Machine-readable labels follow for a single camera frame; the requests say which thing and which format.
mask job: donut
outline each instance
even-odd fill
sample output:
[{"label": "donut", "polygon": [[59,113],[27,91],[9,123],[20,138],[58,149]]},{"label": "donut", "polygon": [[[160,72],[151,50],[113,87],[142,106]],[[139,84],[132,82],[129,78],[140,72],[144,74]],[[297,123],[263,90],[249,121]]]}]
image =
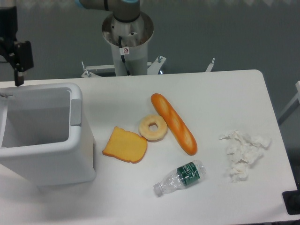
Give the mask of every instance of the donut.
[{"label": "donut", "polygon": [[[156,125],[157,130],[150,130],[150,126]],[[149,141],[162,139],[167,133],[168,126],[165,120],[159,115],[148,115],[144,117],[139,125],[140,134]]]}]

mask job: green bottle label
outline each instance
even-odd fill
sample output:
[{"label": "green bottle label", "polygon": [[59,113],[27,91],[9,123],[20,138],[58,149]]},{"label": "green bottle label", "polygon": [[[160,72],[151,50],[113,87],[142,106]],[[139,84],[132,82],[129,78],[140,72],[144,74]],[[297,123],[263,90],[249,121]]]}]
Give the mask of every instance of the green bottle label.
[{"label": "green bottle label", "polygon": [[189,185],[200,178],[197,168],[193,162],[177,168],[177,173],[184,186]]}]

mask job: white trash bin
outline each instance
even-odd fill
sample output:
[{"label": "white trash bin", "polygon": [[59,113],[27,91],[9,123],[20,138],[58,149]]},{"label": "white trash bin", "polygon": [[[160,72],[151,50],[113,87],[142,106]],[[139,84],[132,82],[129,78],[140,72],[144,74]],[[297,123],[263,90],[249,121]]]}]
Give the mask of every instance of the white trash bin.
[{"label": "white trash bin", "polygon": [[37,186],[91,181],[94,137],[73,83],[0,89],[0,163]]}]

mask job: bottle cap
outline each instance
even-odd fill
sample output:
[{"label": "bottle cap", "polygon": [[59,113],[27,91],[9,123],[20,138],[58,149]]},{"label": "bottle cap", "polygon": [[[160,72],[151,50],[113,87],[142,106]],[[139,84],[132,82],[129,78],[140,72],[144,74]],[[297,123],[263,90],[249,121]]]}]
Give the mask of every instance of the bottle cap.
[{"label": "bottle cap", "polygon": [[163,195],[163,190],[160,186],[160,183],[155,184],[153,187],[154,187],[154,192],[157,196],[162,196]]}]

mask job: crumpled tissue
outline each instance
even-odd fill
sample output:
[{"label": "crumpled tissue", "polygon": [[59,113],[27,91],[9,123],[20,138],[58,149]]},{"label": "crumpled tissue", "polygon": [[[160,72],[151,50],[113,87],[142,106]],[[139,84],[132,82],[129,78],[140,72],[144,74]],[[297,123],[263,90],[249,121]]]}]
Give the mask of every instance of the crumpled tissue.
[{"label": "crumpled tissue", "polygon": [[233,140],[226,149],[231,168],[229,174],[232,182],[244,181],[248,178],[249,166],[254,164],[263,156],[263,152],[268,149],[271,139],[261,136],[250,136],[239,130],[227,132],[220,136],[220,140]]}]

